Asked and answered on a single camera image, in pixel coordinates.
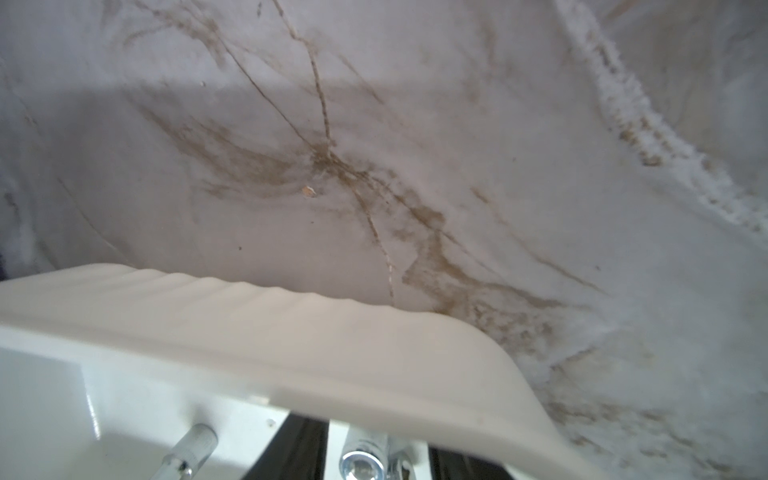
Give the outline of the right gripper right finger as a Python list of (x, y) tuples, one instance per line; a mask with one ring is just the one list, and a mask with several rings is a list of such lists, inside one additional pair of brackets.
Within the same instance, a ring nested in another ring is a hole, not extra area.
[(458, 452), (429, 447), (433, 480), (514, 480), (503, 466)]

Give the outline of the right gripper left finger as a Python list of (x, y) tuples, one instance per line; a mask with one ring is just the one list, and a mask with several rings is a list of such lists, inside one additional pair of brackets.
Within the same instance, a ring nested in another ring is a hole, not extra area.
[(329, 422), (289, 414), (243, 480), (322, 480)]

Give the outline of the chrome socket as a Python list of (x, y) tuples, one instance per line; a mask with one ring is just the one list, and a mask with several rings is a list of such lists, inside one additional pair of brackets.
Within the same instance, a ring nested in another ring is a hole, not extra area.
[(193, 479), (218, 446), (218, 436), (205, 424), (195, 424), (164, 456), (151, 480)]
[(351, 426), (339, 460), (341, 477), (344, 480), (385, 480), (388, 468), (388, 434)]

